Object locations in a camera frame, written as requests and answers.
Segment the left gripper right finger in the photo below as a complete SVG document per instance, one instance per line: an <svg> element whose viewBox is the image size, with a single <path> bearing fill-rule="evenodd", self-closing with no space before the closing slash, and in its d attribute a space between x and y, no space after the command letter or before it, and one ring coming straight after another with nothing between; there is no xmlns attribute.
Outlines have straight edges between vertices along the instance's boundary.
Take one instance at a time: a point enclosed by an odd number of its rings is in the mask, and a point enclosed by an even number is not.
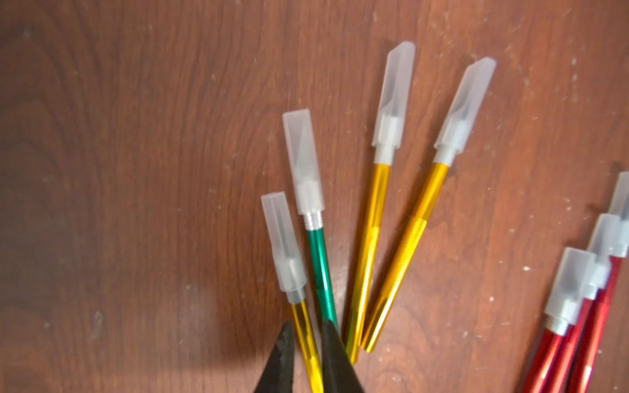
<svg viewBox="0 0 629 393"><path fill-rule="evenodd" d="M321 334L324 392L364 393L334 323L325 320Z"/></svg>

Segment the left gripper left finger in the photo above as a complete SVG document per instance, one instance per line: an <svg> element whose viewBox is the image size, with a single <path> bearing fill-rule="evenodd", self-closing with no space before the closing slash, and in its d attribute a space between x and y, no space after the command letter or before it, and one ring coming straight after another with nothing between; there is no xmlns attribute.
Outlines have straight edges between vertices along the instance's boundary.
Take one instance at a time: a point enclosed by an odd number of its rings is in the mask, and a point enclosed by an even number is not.
<svg viewBox="0 0 629 393"><path fill-rule="evenodd" d="M278 335L255 393L292 393L295 360L293 326L286 322Z"/></svg>

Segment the yellow carving knife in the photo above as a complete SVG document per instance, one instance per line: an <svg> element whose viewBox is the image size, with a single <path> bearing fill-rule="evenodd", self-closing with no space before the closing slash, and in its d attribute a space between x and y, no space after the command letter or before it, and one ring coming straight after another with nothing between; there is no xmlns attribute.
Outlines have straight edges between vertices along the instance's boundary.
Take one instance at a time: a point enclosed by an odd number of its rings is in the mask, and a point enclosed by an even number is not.
<svg viewBox="0 0 629 393"><path fill-rule="evenodd" d="M414 207L370 311L361 343L362 349L368 353L372 352L378 343L403 278L428 225L448 170L452 167L455 157L465 150L495 70L496 60L492 57L483 57L470 65L464 73L434 143L436 154L419 201Z"/></svg>
<svg viewBox="0 0 629 393"><path fill-rule="evenodd" d="M285 193L261 197L270 236L275 271L280 290L291 304L297 340L306 366L311 390L324 390L319 353L306 303L307 275L297 245Z"/></svg>
<svg viewBox="0 0 629 393"><path fill-rule="evenodd" d="M416 46L404 41L388 54L373 128L373 173L365 208L347 328L347 356L355 364L369 304L373 267L396 149L401 146L414 70Z"/></svg>

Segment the red carving knife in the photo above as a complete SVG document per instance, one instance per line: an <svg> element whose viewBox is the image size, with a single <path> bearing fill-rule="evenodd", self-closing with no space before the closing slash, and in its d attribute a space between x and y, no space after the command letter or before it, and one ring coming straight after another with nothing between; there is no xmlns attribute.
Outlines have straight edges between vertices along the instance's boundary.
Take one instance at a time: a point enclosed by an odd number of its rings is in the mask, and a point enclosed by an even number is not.
<svg viewBox="0 0 629 393"><path fill-rule="evenodd" d="M595 269L596 255L567 247L545 305L545 325L522 392L541 392L551 375L568 328L578 322L586 289Z"/></svg>
<svg viewBox="0 0 629 393"><path fill-rule="evenodd" d="M597 263L593 274L591 275L590 284L586 289L578 322L574 326L568 328L568 332L561 342L560 352L555 359L555 363L553 363L550 378L543 388L544 392L561 392L568 380L568 375L570 374L574 360L577 357L578 346L581 340L582 330L586 322L586 316L591 307L591 303L595 298L596 288L594 288L593 283L595 281L596 271Z"/></svg>
<svg viewBox="0 0 629 393"><path fill-rule="evenodd" d="M596 294L586 316L568 392L586 392L590 385L622 261L628 254L627 172L619 175L609 211L597 220L588 250L597 256Z"/></svg>

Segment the green carving knife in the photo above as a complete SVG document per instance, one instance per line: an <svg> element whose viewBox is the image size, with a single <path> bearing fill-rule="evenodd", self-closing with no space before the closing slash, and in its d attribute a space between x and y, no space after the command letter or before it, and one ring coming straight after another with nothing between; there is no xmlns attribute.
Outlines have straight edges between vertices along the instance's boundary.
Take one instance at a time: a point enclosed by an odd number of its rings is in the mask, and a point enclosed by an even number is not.
<svg viewBox="0 0 629 393"><path fill-rule="evenodd" d="M288 149L296 207L303 217L314 273L314 287L323 321L338 326L334 290L325 245L324 193L319 173L311 112L308 109L283 113L283 129Z"/></svg>

